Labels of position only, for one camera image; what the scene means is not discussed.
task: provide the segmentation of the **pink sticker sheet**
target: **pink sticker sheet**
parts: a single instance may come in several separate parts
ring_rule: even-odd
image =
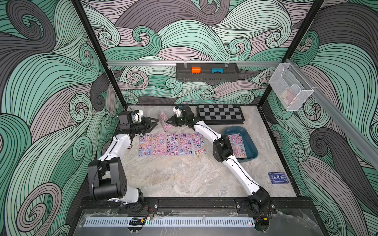
[[[138,151],[138,157],[142,156],[151,156],[152,150],[151,150],[151,135],[141,135],[139,136],[139,151]]]
[[[166,156],[178,156],[178,134],[167,134],[166,145]]]
[[[166,135],[158,133],[152,135],[152,155],[165,155],[166,154]]]
[[[178,135],[178,144],[180,147],[180,156],[193,155],[192,135],[188,133]]]
[[[201,155],[206,153],[205,138],[200,133],[192,134],[192,144],[194,155]]]
[[[236,158],[247,158],[247,155],[245,154],[243,138],[238,134],[228,135],[228,138],[230,140],[234,156],[236,156]]]
[[[172,125],[166,123],[166,121],[168,120],[167,116],[164,114],[164,112],[161,111],[158,115],[158,118],[160,124],[163,126],[164,132],[167,132],[172,127]]]

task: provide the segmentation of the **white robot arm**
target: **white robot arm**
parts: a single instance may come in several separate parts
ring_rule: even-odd
[[[202,134],[211,143],[214,143],[214,141],[222,138],[221,134],[212,130],[202,120],[198,121],[194,125],[194,130]],[[260,186],[252,179],[251,176],[249,176],[233,154],[228,156],[226,160],[222,161],[222,163],[227,166],[237,180],[239,180],[240,184],[247,192],[247,195],[252,195],[260,189]]]
[[[133,138],[146,134],[157,125],[158,119],[142,117],[142,111],[125,111],[118,115],[118,134],[98,160],[88,165],[89,194],[96,200],[118,201],[124,204],[143,201],[143,194],[137,188],[127,185],[127,179],[120,157],[131,148]],[[105,174],[110,178],[103,179]]]
[[[176,113],[167,120],[168,124],[173,126],[188,126],[201,133],[207,140],[213,144],[213,154],[217,161],[223,163],[239,180],[245,189],[251,202],[251,208],[254,212],[260,213],[269,205],[269,193],[261,187],[240,165],[234,156],[231,143],[226,135],[221,135],[208,127],[199,117],[195,117],[188,105],[175,107]]]

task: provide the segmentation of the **clear acrylic holder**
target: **clear acrylic holder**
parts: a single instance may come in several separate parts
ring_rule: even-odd
[[[300,74],[296,70],[290,63],[280,63],[269,80],[270,86],[286,111],[297,111],[314,92],[302,78],[310,89],[304,88],[297,78]]]

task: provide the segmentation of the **wall mural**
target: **wall mural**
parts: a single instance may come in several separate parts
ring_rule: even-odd
[[[119,103],[70,0],[1,1],[0,31],[1,235],[67,235]]]
[[[334,0],[329,4],[343,2]],[[281,61],[312,0],[82,0],[108,60]],[[275,68],[177,82],[175,67],[113,67],[128,103],[257,104]]]
[[[378,148],[377,6],[366,0],[321,9],[293,60]],[[292,112],[271,93],[263,111],[301,194],[313,199],[329,234],[375,236],[378,171],[337,121],[313,97]]]

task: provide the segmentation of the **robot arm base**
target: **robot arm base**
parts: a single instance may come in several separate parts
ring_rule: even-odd
[[[265,207],[270,206],[270,195],[269,193],[260,186],[260,189],[253,192],[252,195],[248,196],[251,201],[251,209],[256,214],[265,210]]]

